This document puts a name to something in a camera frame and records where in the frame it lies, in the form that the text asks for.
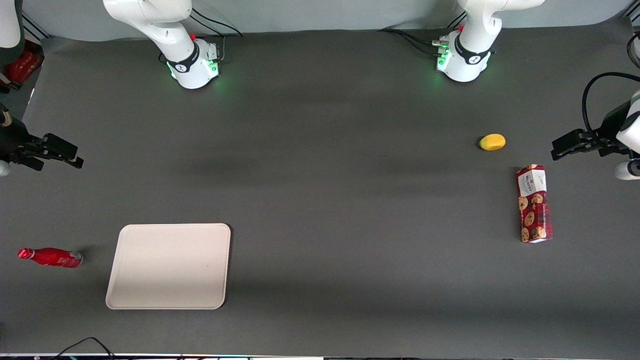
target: cookie box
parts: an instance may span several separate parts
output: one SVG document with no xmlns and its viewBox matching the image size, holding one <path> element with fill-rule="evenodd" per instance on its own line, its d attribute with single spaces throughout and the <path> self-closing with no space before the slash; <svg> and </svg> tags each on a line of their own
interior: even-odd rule
<svg viewBox="0 0 640 360">
<path fill-rule="evenodd" d="M 553 238 L 545 167 L 529 165 L 516 173 L 518 181 L 518 208 L 520 209 L 520 235 L 524 243 L 539 243 Z"/>
</svg>

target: lemon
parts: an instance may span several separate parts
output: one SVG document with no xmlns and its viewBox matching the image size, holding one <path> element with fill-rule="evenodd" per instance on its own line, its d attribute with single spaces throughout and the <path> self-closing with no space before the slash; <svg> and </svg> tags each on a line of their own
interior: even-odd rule
<svg viewBox="0 0 640 360">
<path fill-rule="evenodd" d="M 507 144 L 507 140 L 500 134 L 489 134 L 480 140 L 480 147 L 483 150 L 500 150 Z"/>
</svg>

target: cable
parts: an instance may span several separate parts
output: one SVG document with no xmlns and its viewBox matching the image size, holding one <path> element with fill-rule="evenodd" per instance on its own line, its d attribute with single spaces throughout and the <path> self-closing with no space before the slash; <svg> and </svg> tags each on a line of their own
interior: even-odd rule
<svg viewBox="0 0 640 360">
<path fill-rule="evenodd" d="M 584 121 L 584 126 L 587 128 L 589 136 L 592 137 L 595 142 L 603 149 L 606 149 L 608 146 L 605 146 L 600 137 L 596 136 L 595 131 L 593 131 L 593 129 L 591 128 L 591 124 L 589 123 L 589 118 L 587 116 L 587 96 L 589 95 L 589 90 L 591 89 L 593 84 L 598 81 L 598 79 L 602 79 L 607 76 L 617 76 L 619 78 L 634 80 L 640 83 L 640 76 L 625 74 L 623 72 L 604 72 L 591 79 L 591 81 L 589 81 L 587 86 L 584 88 L 584 92 L 582 93 L 582 120 Z"/>
<path fill-rule="evenodd" d="M 456 23 L 453 27 L 454 27 L 454 28 L 457 28 L 457 27 L 460 25 L 460 23 L 462 22 L 462 20 L 464 20 L 464 19 L 466 19 L 466 18 L 467 18 L 467 14 L 465 14 L 465 16 L 463 16 L 463 17 L 462 17 L 462 19 L 460 19 L 460 20 L 458 21 L 458 23 Z"/>
<path fill-rule="evenodd" d="M 222 37 L 222 56 L 220 56 L 220 59 L 218 59 L 218 61 L 222 61 L 225 59 L 225 39 L 227 39 L 227 37 Z"/>
<path fill-rule="evenodd" d="M 382 29 L 382 30 L 378 30 L 378 31 L 382 31 L 382 32 L 384 32 L 384 33 L 395 33 L 395 32 L 393 32 L 393 31 L 383 31 L 383 30 L 384 30 L 384 29 Z M 408 38 L 408 37 L 406 37 L 405 35 L 400 34 L 400 33 L 395 33 L 395 34 L 400 35 L 400 36 L 401 36 L 403 39 L 405 39 L 409 44 L 411 44 L 411 46 L 413 46 L 414 48 L 416 48 L 416 49 L 417 49 L 418 51 L 420 51 L 421 53 L 426 54 L 426 55 L 433 55 L 433 54 L 434 54 L 434 53 L 430 53 L 430 52 L 426 51 L 425 49 L 423 49 L 423 48 L 419 47 L 415 42 L 412 42 L 412 41 L 411 41 L 411 39 L 410 39 L 410 38 Z"/>
<path fill-rule="evenodd" d="M 385 28 L 385 29 L 380 29 L 378 31 L 381 31 L 383 33 L 394 33 L 394 34 L 398 34 L 401 36 L 406 36 L 410 39 L 412 39 L 415 42 L 419 42 L 420 44 L 427 44 L 427 45 L 431 45 L 431 42 L 428 40 L 423 40 L 421 38 L 415 37 L 409 33 L 407 33 L 406 31 L 402 31 L 402 30 L 398 30 L 398 29 L 390 29 L 390 28 Z"/>
<path fill-rule="evenodd" d="M 29 34 L 31 34 L 31 36 L 35 37 L 36 39 L 38 39 L 38 41 L 40 41 L 40 38 L 37 37 L 31 30 L 29 30 L 29 28 L 27 28 L 26 26 L 23 26 L 23 28 L 29 32 Z"/>
<path fill-rule="evenodd" d="M 629 41 L 627 42 L 627 56 L 636 67 L 640 68 L 640 61 L 638 61 L 637 55 L 631 53 L 631 45 L 633 45 L 634 40 L 637 39 L 638 36 L 640 36 L 640 33 L 635 33 L 634 36 L 632 36 L 631 39 L 629 39 Z"/>
<path fill-rule="evenodd" d="M 631 13 L 634 12 L 638 8 L 638 6 L 640 6 L 640 3 L 637 3 L 632 9 L 627 11 L 627 14 L 625 16 L 631 15 Z"/>
<path fill-rule="evenodd" d="M 219 24 L 219 25 L 222 25 L 222 26 L 226 26 L 226 27 L 228 27 L 229 29 L 231 29 L 231 30 L 235 31 L 236 33 L 238 33 L 238 35 L 240 35 L 240 37 L 243 37 L 242 33 L 241 33 L 240 31 L 238 31 L 238 29 L 234 28 L 233 26 L 231 26 L 231 25 L 227 25 L 227 24 L 225 24 L 224 22 L 220 22 L 220 21 L 216 21 L 216 20 L 214 20 L 214 19 L 210 19 L 210 18 L 206 17 L 205 15 L 202 15 L 202 13 L 200 13 L 200 12 L 199 12 L 198 10 L 196 10 L 196 9 L 193 9 L 193 12 L 195 12 L 196 14 L 200 15 L 201 17 L 203 17 L 203 18 L 205 18 L 205 19 L 207 19 L 207 20 L 209 20 L 209 21 L 211 21 L 211 22 L 215 22 L 216 24 Z"/>
<path fill-rule="evenodd" d="M 27 22 L 30 23 L 31 26 L 33 26 L 36 30 L 38 30 L 38 32 L 41 33 L 43 37 L 49 38 L 49 36 L 47 34 L 45 34 L 44 31 L 42 31 L 38 26 L 36 26 L 36 24 L 32 23 L 31 20 L 29 20 L 26 16 L 24 16 L 24 12 L 22 13 L 22 18 L 24 20 L 27 20 Z"/>
<path fill-rule="evenodd" d="M 190 17 L 190 18 L 192 18 L 193 20 L 196 20 L 196 22 L 197 22 L 198 24 L 200 24 L 200 25 L 204 26 L 205 28 L 207 28 L 207 29 L 209 29 L 209 30 L 213 31 L 214 33 L 218 34 L 219 36 L 221 36 L 221 37 L 225 37 L 225 36 L 224 36 L 224 35 L 222 35 L 222 33 L 221 33 L 221 32 L 219 32 L 218 30 L 216 30 L 216 29 L 214 29 L 214 28 L 212 28 L 212 27 L 210 27 L 210 26 L 208 26 L 208 25 L 205 25 L 202 21 L 200 21 L 200 20 L 198 20 L 198 19 L 194 18 L 194 17 L 193 17 L 193 15 L 189 15 L 189 17 Z"/>
<path fill-rule="evenodd" d="M 101 343 L 101 342 L 100 342 L 100 340 L 98 340 L 98 339 L 94 338 L 93 336 L 89 336 L 88 338 L 84 338 L 84 339 L 82 339 L 82 340 L 78 341 L 77 343 L 75 343 L 75 344 L 73 344 L 73 345 L 71 345 L 71 346 L 69 346 L 69 347 L 65 348 L 65 349 L 64 349 L 64 350 L 62 350 L 58 355 L 56 355 L 56 356 L 52 357 L 51 359 L 52 359 L 52 360 L 53 360 L 53 359 L 58 359 L 62 354 L 64 354 L 65 352 L 67 352 L 70 348 L 72 348 L 72 347 L 74 347 L 74 346 L 77 346 L 77 345 L 80 345 L 81 343 L 84 343 L 84 342 L 85 342 L 85 341 L 87 341 L 87 340 L 93 340 L 93 341 L 95 341 L 96 343 L 98 343 L 98 345 L 100 345 L 100 346 L 104 349 L 104 351 L 105 351 L 105 352 L 106 352 L 106 354 L 109 356 L 109 358 L 110 358 L 111 360 L 114 360 L 114 358 L 115 358 L 114 353 L 112 353 L 112 352 L 111 352 L 111 350 L 109 350 L 106 346 L 104 346 L 104 344 L 103 344 L 103 343 Z"/>
<path fill-rule="evenodd" d="M 466 13 L 467 13 L 466 11 L 462 11 L 462 13 L 461 13 L 460 15 L 458 15 L 458 17 L 457 17 L 457 18 L 453 19 L 453 20 L 449 23 L 449 25 L 447 25 L 447 29 L 448 29 L 448 28 L 450 28 L 450 27 L 451 27 L 451 25 L 453 25 L 453 23 L 454 23 L 454 22 L 458 21 L 458 19 L 459 19 L 462 15 L 465 15 Z"/>
</svg>

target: red aluminum bottle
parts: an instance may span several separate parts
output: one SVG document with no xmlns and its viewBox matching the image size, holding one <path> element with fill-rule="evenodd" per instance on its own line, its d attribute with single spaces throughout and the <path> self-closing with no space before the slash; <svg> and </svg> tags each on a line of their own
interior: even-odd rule
<svg viewBox="0 0 640 360">
<path fill-rule="evenodd" d="M 79 252 L 65 251 L 46 247 L 44 249 L 24 248 L 18 251 L 18 258 L 31 259 L 40 265 L 62 266 L 63 268 L 77 268 L 83 257 Z"/>
</svg>

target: white tray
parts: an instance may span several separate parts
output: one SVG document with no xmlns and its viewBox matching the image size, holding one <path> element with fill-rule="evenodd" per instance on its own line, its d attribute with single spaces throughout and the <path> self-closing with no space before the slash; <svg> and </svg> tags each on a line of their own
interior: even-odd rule
<svg viewBox="0 0 640 360">
<path fill-rule="evenodd" d="M 108 308 L 219 308 L 230 239 L 226 224 L 125 226 L 113 258 Z"/>
</svg>

